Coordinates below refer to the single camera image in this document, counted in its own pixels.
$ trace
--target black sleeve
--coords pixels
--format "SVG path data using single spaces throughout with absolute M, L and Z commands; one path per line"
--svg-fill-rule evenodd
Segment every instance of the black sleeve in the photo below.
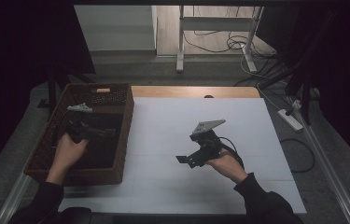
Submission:
M 244 196 L 247 216 L 253 223 L 303 223 L 282 196 L 275 192 L 265 192 L 253 173 L 234 189 Z
M 62 186 L 48 182 L 40 183 L 33 201 L 29 206 L 17 211 L 8 223 L 55 223 L 62 199 Z

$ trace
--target open box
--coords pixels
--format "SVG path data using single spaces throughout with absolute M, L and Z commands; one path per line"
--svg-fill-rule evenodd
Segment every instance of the open box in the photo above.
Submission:
M 102 141 L 90 141 L 86 154 L 69 170 L 63 185 L 109 185 L 122 182 L 134 106 L 132 89 L 127 83 L 67 85 L 24 169 L 26 175 L 38 182 L 46 180 L 57 140 L 64 134 L 69 120 L 80 113 L 66 112 L 67 107 L 84 103 L 92 108 L 92 126 L 114 129 L 115 134 Z

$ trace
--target dark background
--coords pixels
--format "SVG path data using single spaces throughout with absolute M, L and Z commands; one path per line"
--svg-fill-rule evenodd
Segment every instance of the dark background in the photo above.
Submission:
M 266 7 L 257 36 L 284 54 L 287 66 L 292 66 L 305 52 L 327 10 Z M 350 4 L 335 10 L 337 15 L 309 64 L 309 72 L 313 87 L 320 91 L 324 116 L 350 146 Z
M 258 36 L 279 53 L 291 51 L 285 58 L 291 66 L 325 10 L 266 7 Z M 321 109 L 350 146 L 350 6 L 340 9 L 313 58 L 311 73 L 321 93 Z M 32 87 L 47 81 L 50 68 L 63 65 L 94 73 L 73 6 L 0 1 L 0 151 L 21 120 Z
M 29 104 L 30 90 L 47 81 L 49 69 L 63 66 L 94 73 L 73 6 L 0 1 L 0 152 Z

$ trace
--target hand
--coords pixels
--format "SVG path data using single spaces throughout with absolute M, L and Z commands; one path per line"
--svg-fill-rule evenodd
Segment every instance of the hand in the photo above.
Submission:
M 221 149 L 220 156 L 217 159 L 207 161 L 205 164 L 211 165 L 220 174 L 226 176 L 236 184 L 241 183 L 247 178 L 247 173 L 241 164 L 224 148 Z
M 74 165 L 85 153 L 88 140 L 81 140 L 78 144 L 73 142 L 68 133 L 65 133 L 56 147 L 55 159 L 49 169 L 47 182 L 61 185 L 67 171 Z

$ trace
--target white power strip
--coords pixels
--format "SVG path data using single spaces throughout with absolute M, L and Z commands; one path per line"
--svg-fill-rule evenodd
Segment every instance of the white power strip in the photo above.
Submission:
M 282 119 L 284 119 L 287 124 L 289 124 L 293 129 L 294 131 L 299 131 L 301 130 L 303 127 L 302 125 L 296 120 L 293 118 L 293 116 L 291 115 L 286 115 L 286 110 L 285 109 L 281 109 L 277 112 L 277 114 L 282 117 Z

